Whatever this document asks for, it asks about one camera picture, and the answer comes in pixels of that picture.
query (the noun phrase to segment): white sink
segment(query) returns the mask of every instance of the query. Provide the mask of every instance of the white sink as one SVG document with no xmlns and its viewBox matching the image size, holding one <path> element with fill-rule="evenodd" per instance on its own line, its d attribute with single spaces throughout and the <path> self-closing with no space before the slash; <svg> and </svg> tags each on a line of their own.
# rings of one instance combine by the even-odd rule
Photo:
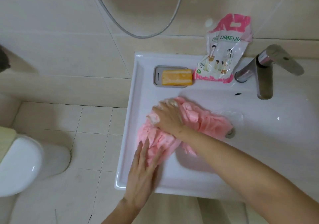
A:
<svg viewBox="0 0 319 224">
<path fill-rule="evenodd" d="M 305 76 L 295 77 L 274 66 L 274 95 L 270 100 L 257 98 L 254 78 L 230 84 L 196 81 L 183 89 L 153 85 L 155 66 L 194 69 L 200 59 L 201 56 L 136 53 L 115 188 L 126 186 L 137 147 L 136 133 L 152 106 L 165 98 L 181 96 L 227 116 L 236 131 L 233 138 L 226 139 L 227 143 L 277 170 L 313 198 L 319 197 L 318 89 L 312 88 L 316 79 L 307 76 L 307 69 Z M 251 58 L 242 59 L 241 67 L 250 61 Z M 156 192 L 242 200 L 200 157 L 185 154 L 181 147 L 164 162 Z"/>
</svg>

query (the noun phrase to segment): gray soap dish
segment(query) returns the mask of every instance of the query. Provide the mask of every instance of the gray soap dish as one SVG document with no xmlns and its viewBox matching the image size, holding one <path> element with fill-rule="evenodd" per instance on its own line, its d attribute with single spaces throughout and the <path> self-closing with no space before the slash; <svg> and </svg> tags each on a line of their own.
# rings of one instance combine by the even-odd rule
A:
<svg viewBox="0 0 319 224">
<path fill-rule="evenodd" d="M 158 65 L 154 68 L 153 84 L 156 87 L 185 88 L 186 86 L 164 86 L 162 85 L 162 73 L 164 70 L 184 70 L 187 67 Z"/>
</svg>

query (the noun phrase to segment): plastic bag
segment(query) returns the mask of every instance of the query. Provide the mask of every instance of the plastic bag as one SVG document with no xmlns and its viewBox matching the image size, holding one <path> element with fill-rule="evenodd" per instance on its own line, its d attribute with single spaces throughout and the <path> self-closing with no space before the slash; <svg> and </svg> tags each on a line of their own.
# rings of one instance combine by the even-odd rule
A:
<svg viewBox="0 0 319 224">
<path fill-rule="evenodd" d="M 233 80 L 233 69 L 252 40 L 250 17 L 227 14 L 215 29 L 206 34 L 207 55 L 197 64 L 195 80 Z"/>
</svg>

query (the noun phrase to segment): yellow soap bar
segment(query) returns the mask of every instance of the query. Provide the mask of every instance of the yellow soap bar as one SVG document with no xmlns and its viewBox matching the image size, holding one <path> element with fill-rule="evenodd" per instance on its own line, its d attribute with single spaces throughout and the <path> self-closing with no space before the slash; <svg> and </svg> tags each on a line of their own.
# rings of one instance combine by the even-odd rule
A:
<svg viewBox="0 0 319 224">
<path fill-rule="evenodd" d="M 163 70 L 162 85 L 164 86 L 190 86 L 193 81 L 192 70 Z"/>
</svg>

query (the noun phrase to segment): tiled floor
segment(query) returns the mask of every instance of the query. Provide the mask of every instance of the tiled floor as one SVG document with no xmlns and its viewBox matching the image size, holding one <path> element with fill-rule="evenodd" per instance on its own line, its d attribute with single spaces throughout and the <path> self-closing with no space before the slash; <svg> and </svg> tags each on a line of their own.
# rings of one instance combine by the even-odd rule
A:
<svg viewBox="0 0 319 224">
<path fill-rule="evenodd" d="M 24 102 L 13 127 L 72 151 L 62 174 L 22 192 L 10 224 L 100 224 L 124 192 L 114 189 L 126 109 Z"/>
</svg>

